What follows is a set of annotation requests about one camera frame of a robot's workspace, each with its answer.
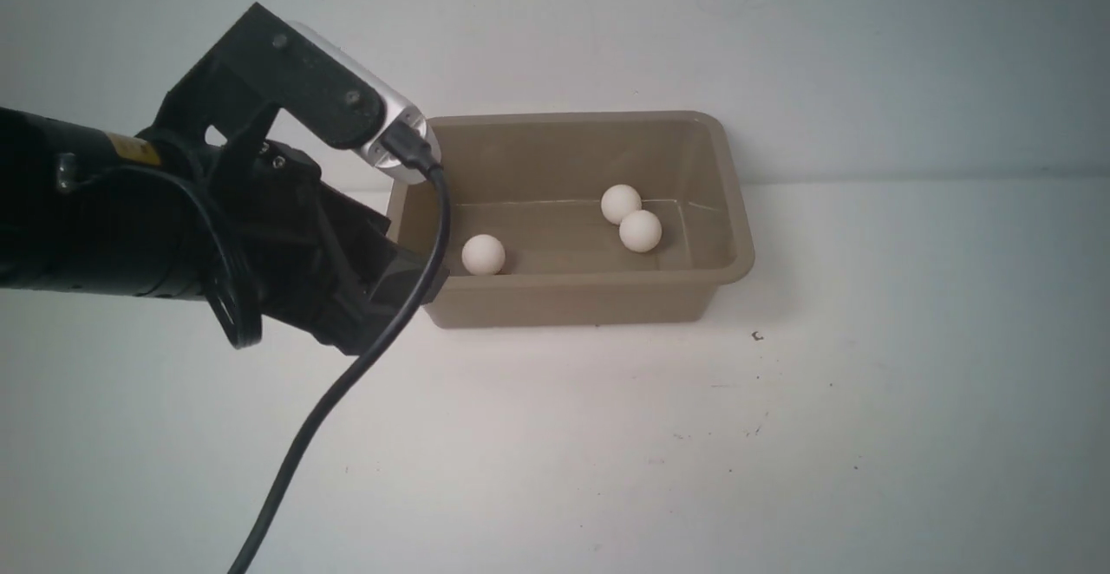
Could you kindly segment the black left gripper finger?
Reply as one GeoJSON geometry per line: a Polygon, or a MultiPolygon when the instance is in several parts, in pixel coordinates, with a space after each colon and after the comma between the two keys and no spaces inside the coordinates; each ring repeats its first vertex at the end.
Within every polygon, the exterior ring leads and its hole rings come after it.
{"type": "Polygon", "coordinates": [[[389,326],[398,309],[416,288],[427,256],[404,246],[391,245],[389,262],[377,278],[361,284],[362,294],[354,300],[354,314],[346,318],[334,346],[349,356],[357,356],[389,326]]]}

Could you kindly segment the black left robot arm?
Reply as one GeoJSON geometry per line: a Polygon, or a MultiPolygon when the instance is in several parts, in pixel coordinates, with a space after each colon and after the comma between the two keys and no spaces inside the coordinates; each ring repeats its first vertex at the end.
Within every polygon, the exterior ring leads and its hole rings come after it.
{"type": "Polygon", "coordinates": [[[428,264],[260,135],[131,138],[6,108],[1,184],[6,290],[206,302],[238,349],[270,318],[361,355],[428,264]]]}

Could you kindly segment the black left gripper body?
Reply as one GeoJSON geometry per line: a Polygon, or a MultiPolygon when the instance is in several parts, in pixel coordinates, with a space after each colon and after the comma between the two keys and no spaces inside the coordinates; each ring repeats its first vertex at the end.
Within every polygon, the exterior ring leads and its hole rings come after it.
{"type": "Polygon", "coordinates": [[[206,183],[206,302],[230,344],[273,318],[334,346],[360,285],[389,262],[389,219],[322,180],[305,153],[265,142],[242,187],[206,183]]]}

